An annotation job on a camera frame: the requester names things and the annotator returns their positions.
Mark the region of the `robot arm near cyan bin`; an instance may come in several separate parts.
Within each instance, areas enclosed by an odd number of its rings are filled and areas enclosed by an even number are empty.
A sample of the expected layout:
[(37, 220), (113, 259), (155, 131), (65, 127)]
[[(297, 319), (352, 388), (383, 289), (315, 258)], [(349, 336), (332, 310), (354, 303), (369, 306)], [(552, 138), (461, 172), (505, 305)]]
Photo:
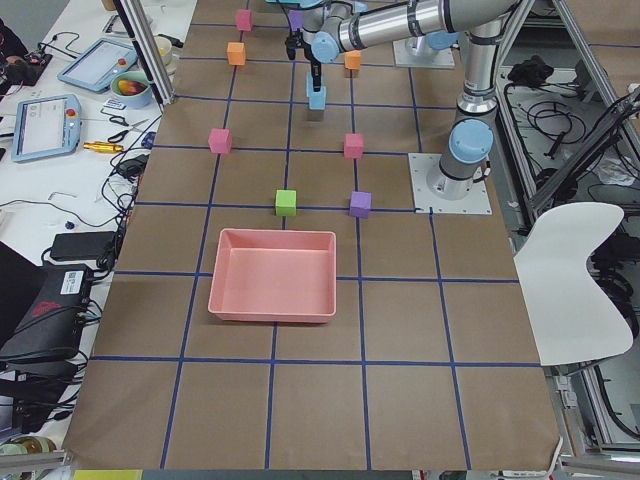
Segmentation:
[(326, 13), (327, 1), (275, 1), (286, 17), (288, 36), (285, 51), (290, 60), (301, 50), (310, 63), (311, 88), (314, 93), (323, 87), (321, 62), (312, 53), (312, 41), (320, 31)]

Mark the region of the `metal base plate cabled arm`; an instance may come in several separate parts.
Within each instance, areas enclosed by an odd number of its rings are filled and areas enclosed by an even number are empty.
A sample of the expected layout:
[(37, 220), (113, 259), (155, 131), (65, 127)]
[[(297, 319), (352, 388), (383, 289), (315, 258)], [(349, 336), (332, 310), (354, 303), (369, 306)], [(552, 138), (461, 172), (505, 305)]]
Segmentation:
[(414, 211), (419, 214), (491, 215), (492, 208), (482, 168), (473, 176), (454, 180), (440, 169), (441, 155), (409, 153)]

